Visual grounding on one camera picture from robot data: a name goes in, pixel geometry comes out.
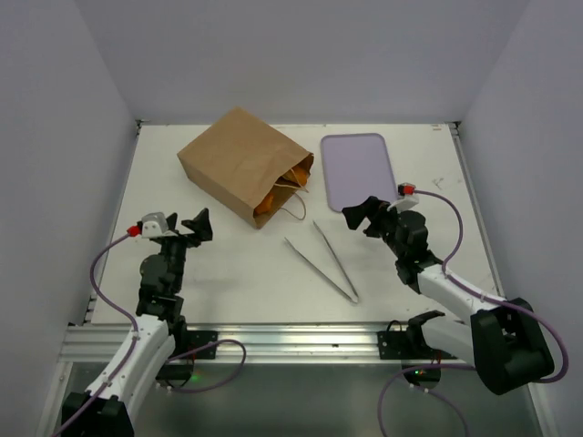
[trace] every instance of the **brown paper bag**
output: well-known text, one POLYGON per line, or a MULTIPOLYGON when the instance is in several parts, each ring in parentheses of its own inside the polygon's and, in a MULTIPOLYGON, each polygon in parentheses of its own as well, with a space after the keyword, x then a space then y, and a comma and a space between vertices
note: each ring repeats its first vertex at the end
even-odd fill
POLYGON ((191 141, 178 157, 192 182, 258 229, 295 192, 273 184, 297 165, 309 176, 313 164, 312 153, 240 107, 191 141), (270 212, 254 216, 269 192, 274 195, 270 212))

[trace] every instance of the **wall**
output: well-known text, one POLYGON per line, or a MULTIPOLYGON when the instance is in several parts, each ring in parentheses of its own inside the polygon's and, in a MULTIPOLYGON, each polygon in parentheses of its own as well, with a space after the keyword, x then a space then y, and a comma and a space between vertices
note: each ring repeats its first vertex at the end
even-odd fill
POLYGON ((67 322, 87 305, 135 124, 77 7, 0 4, 0 410, 29 436, 67 322))
POLYGON ((530 300, 569 348, 570 374, 546 387, 567 437, 583 435, 581 16, 580 0, 533 0, 462 125, 506 294, 530 300))
POLYGON ((134 115, 459 120, 528 0, 77 0, 134 115))

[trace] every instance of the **cable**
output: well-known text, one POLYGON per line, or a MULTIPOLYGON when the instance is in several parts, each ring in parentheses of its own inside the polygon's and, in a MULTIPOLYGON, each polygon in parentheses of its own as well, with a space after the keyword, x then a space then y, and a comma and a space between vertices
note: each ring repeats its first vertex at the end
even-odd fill
MULTIPOLYGON (((406 373, 409 373, 410 371, 430 371, 433 369, 456 369, 459 371, 474 371, 475 370, 474 367, 470 366, 469 364, 423 364, 420 366, 409 367, 407 369, 403 369, 402 371, 398 371, 395 375, 393 375, 389 379, 389 381, 387 381, 384 384, 383 389, 381 390, 381 394, 379 395, 379 400, 376 404, 376 418, 379 422, 379 427, 381 428, 381 433, 383 434, 384 437, 388 437, 388 434, 387 434, 387 431, 384 428, 384 424, 383 424, 383 399, 384 399, 384 395, 386 394, 387 390, 389 390, 389 387, 391 386, 391 384, 398 377, 400 377, 401 375, 405 375, 406 373)), ((454 409, 454 411, 455 411, 455 414, 457 414, 457 416, 462 421, 462 424, 464 425, 465 437, 469 437, 469 435, 470 435, 469 426, 467 425, 467 421, 465 420, 464 415, 459 410, 459 408, 457 408, 453 403, 451 403, 443 394, 438 393, 437 391, 427 390, 427 389, 424 389, 422 387, 417 387, 415 385, 414 385, 414 387, 417 390, 424 391, 428 394, 431 394, 432 396, 435 396, 437 399, 440 399, 441 401, 445 402, 447 405, 452 407, 452 409, 454 409)))
POLYGON ((223 343, 236 344, 243 351, 243 356, 240 360, 240 363, 231 375, 229 375, 227 378, 225 378, 222 381, 219 381, 219 382, 216 382, 214 384, 209 385, 208 387, 202 387, 202 388, 198 388, 198 389, 183 389, 181 387, 175 387, 172 389, 172 391, 176 391, 178 393, 188 393, 188 394, 203 393, 205 391, 218 389, 219 387, 222 387, 223 385, 225 385, 228 382, 231 382, 232 380, 237 378, 241 369, 243 368, 243 364, 245 363, 245 360, 247 359, 247 350, 245 349, 245 346, 243 345, 243 343, 241 343, 240 341, 237 341, 237 340, 225 339, 225 340, 214 341, 212 343, 205 344, 204 346, 201 346, 197 349, 193 349, 192 351, 184 352, 184 353, 181 353, 180 355, 176 355, 175 357, 168 358, 168 360, 166 362, 173 362, 175 360, 180 360, 181 358, 188 357, 189 355, 192 355, 192 354, 197 354, 197 353, 204 351, 206 349, 209 349, 209 348, 214 348, 215 346, 219 346, 220 344, 223 344, 223 343))
POLYGON ((492 303, 494 305, 499 305, 501 307, 506 307, 506 308, 509 308, 511 310, 514 310, 514 311, 522 312, 523 314, 526 314, 527 316, 531 317, 532 319, 536 320, 538 323, 543 325, 548 330, 548 332, 550 332, 550 334, 553 336, 553 338, 557 342, 557 345, 561 351, 561 358, 563 360, 563 364, 561 366, 560 371, 555 376, 552 376, 550 378, 546 378, 543 380, 538 380, 535 382, 549 384, 551 382, 556 382, 556 381, 563 379, 563 377, 567 374, 567 371, 568 371, 568 365, 569 365, 568 352, 567 352, 567 347, 565 346, 565 342, 563 341, 561 336, 558 334, 558 332, 555 330, 555 328, 553 328, 550 325, 550 323, 548 323, 546 320, 544 320, 543 318, 541 318, 539 315, 535 314, 531 310, 527 310, 525 308, 519 307, 518 305, 515 305, 515 304, 510 303, 510 302, 505 301, 505 300, 496 300, 496 299, 489 298, 487 296, 483 296, 482 293, 470 289, 469 287, 467 287, 465 284, 463 284, 462 282, 460 282, 459 280, 457 280, 453 276, 450 276, 449 273, 447 272, 447 263, 457 253, 460 246, 462 245, 462 239, 464 238, 464 221, 462 220, 462 215, 460 214, 459 209, 457 209, 457 207, 454 205, 454 203, 450 199, 442 196, 441 194, 433 193, 431 191, 422 191, 420 189, 416 189, 414 192, 417 194, 422 194, 424 196, 429 196, 431 198, 439 198, 440 200, 443 200, 443 202, 445 202, 447 205, 450 206, 450 208, 454 211, 455 216, 457 217, 457 224, 459 226, 459 234, 457 236, 457 242, 455 244, 454 250, 452 250, 452 252, 449 255, 447 255, 447 257, 445 257, 444 263, 441 266, 442 272, 445 274, 445 277, 448 278, 451 282, 453 282, 457 287, 466 291, 468 294, 470 294, 471 296, 474 296, 475 298, 483 299, 488 303, 492 303))
MULTIPOLYGON (((131 325, 133 327, 134 332, 138 332, 138 322, 136 321, 136 318, 134 318, 129 312, 125 311, 123 308, 119 307, 114 302, 109 300, 107 298, 107 296, 105 294, 103 294, 103 292, 99 289, 99 286, 97 285, 97 282, 95 280, 95 268, 96 268, 97 263, 101 259, 101 257, 103 257, 111 248, 113 248, 117 244, 121 243, 125 239, 128 239, 129 237, 130 237, 130 235, 126 234, 123 237, 120 237, 119 239, 112 241, 103 250, 101 250, 97 254, 95 259, 91 263, 91 268, 89 269, 89 280, 91 281, 91 286, 93 287, 93 290, 95 290, 95 293, 97 293, 97 295, 111 308, 113 308, 116 311, 119 311, 124 316, 126 316, 129 319, 129 321, 131 322, 131 325)), ((121 369, 124 367, 126 362, 128 362, 129 357, 131 356, 132 352, 136 348, 137 342, 138 342, 138 337, 132 337, 131 343, 129 344, 129 348, 128 348, 128 351, 126 352, 126 355, 124 355, 124 358, 119 362, 118 366, 109 374, 109 376, 107 378, 108 381, 111 381, 113 378, 115 378, 115 376, 119 373, 119 371, 121 371, 121 369)), ((87 402, 85 402, 83 404, 83 406, 75 412, 75 414, 73 414, 65 423, 63 423, 61 425, 61 427, 58 430, 56 430, 56 432, 52 435, 52 437, 57 437, 62 432, 64 432, 69 426, 71 426, 71 423, 76 421, 78 419, 78 417, 81 414, 83 414, 83 412, 85 412, 85 410, 87 408, 89 408, 91 406, 91 404, 99 397, 99 395, 107 388, 107 386, 108 386, 108 383, 104 382, 97 390, 95 390, 95 393, 93 393, 91 395, 91 397, 87 400, 87 402)))

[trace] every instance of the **red connector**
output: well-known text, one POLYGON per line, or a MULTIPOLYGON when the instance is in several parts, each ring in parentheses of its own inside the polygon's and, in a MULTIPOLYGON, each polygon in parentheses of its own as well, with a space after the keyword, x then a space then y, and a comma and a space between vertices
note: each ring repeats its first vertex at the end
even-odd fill
POLYGON ((142 231, 139 229, 138 225, 130 226, 128 228, 128 234, 130 237, 137 237, 141 233, 142 231))
POLYGON ((399 186, 399 194, 401 196, 411 196, 415 193, 415 185, 413 184, 401 184, 399 186))

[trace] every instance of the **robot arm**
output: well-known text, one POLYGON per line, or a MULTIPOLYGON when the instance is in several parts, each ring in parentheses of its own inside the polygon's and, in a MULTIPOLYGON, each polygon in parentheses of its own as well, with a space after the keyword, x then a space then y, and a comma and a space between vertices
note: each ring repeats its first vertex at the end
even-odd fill
MULTIPOLYGON (((408 322, 404 347, 421 356, 431 356, 433 350, 452 353, 474 365, 484 385, 495 394, 552 373, 554 362, 538 323, 518 311, 482 301, 455 285, 443 272, 443 262, 428 248, 425 217, 408 210, 417 203, 412 186, 400 186, 399 193, 402 199, 393 205, 370 197, 362 205, 344 208, 346 223, 349 229, 357 229, 369 219, 364 234, 382 239, 395 254, 403 284, 439 302, 460 320, 447 320, 440 311, 420 314, 408 322)), ((447 271, 447 275, 485 295, 454 273, 447 271)), ((532 310, 525 300, 510 302, 532 310)))
POLYGON ((182 220, 192 233, 180 234, 175 229, 176 221, 176 214, 165 218, 162 213, 153 213, 134 227, 135 235, 160 245, 160 252, 144 259, 139 268, 138 330, 128 334, 85 392, 67 396, 62 423, 80 410, 83 413, 63 428, 63 436, 133 436, 139 407, 160 369, 170 356, 187 351, 187 324, 180 315, 183 299, 177 294, 182 287, 187 249, 212 240, 212 228, 206 208, 193 220, 182 220))

